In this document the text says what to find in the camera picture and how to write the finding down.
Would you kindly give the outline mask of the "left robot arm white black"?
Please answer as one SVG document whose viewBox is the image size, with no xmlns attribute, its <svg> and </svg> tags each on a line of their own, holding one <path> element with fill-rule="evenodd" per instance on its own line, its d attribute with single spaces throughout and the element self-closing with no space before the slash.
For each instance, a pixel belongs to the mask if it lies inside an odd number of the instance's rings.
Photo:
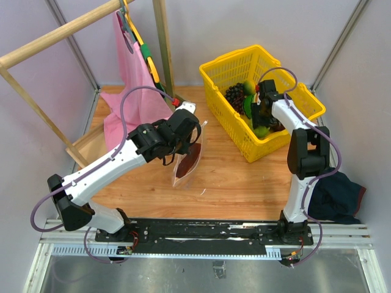
<svg viewBox="0 0 391 293">
<path fill-rule="evenodd" d="M 117 178 L 155 159 L 169 165 L 177 154 L 188 154 L 196 143 L 193 132 L 201 131 L 195 111 L 193 103 L 185 103 L 167 120 L 139 125 L 112 151 L 82 170 L 64 178 L 52 176 L 49 181 L 56 183 L 54 204 L 65 230 L 89 226 L 119 242 L 127 240 L 131 227 L 126 214 L 119 208 L 97 204 L 92 197 Z"/>
</svg>

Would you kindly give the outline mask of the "toy papaya slice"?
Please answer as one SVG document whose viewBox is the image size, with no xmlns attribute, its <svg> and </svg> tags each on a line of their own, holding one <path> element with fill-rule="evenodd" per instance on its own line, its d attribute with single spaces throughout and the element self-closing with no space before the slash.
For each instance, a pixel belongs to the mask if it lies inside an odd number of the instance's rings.
<svg viewBox="0 0 391 293">
<path fill-rule="evenodd" d="M 202 145 L 200 143 L 195 143 L 189 148 L 189 153 L 178 164 L 177 171 L 175 172 L 176 178 L 186 176 L 193 169 L 199 160 L 201 147 Z"/>
</svg>

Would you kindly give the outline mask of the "green toy cabbage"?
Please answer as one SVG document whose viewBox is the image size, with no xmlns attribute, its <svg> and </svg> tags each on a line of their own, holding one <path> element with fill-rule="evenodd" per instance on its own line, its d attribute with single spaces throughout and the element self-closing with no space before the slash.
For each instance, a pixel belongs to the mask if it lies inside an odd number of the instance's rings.
<svg viewBox="0 0 391 293">
<path fill-rule="evenodd" d="M 269 128 L 265 126 L 258 126 L 256 128 L 252 128 L 252 131 L 258 139 L 263 139 L 269 134 Z"/>
</svg>

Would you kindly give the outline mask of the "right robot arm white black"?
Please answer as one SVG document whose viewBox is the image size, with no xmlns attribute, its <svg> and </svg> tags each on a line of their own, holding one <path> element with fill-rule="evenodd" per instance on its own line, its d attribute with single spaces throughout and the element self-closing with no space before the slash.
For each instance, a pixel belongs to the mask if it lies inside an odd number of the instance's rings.
<svg viewBox="0 0 391 293">
<path fill-rule="evenodd" d="M 295 106 L 286 93 L 279 93 L 272 79 L 259 82 L 257 101 L 250 106 L 254 126 L 280 123 L 290 135 L 287 155 L 292 174 L 288 201 L 276 227 L 259 226 L 261 244 L 312 245 L 308 210 L 320 175 L 329 167 L 329 130 L 316 126 Z"/>
</svg>

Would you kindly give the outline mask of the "dark brown toy chestnut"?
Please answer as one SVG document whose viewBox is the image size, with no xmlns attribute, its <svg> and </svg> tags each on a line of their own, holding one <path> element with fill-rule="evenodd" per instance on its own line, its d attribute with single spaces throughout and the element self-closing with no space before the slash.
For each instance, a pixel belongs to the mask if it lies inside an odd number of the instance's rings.
<svg viewBox="0 0 391 293">
<path fill-rule="evenodd" d="M 278 121 L 278 119 L 271 118 L 270 123 L 271 123 L 270 130 L 272 130 L 273 132 L 279 132 L 279 131 L 283 131 L 285 129 L 283 124 L 281 124 L 281 122 Z"/>
</svg>

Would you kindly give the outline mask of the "clear polka dot zip bag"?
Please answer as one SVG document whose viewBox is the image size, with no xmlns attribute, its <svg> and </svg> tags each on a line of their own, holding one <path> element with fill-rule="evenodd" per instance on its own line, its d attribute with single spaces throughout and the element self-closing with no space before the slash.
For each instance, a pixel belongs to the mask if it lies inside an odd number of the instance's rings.
<svg viewBox="0 0 391 293">
<path fill-rule="evenodd" d="M 205 120 L 199 127 L 193 130 L 190 136 L 191 146 L 188 148 L 188 152 L 179 154 L 176 158 L 172 176 L 173 188 L 188 189 L 191 185 L 205 150 L 205 127 L 207 125 L 208 120 Z"/>
</svg>

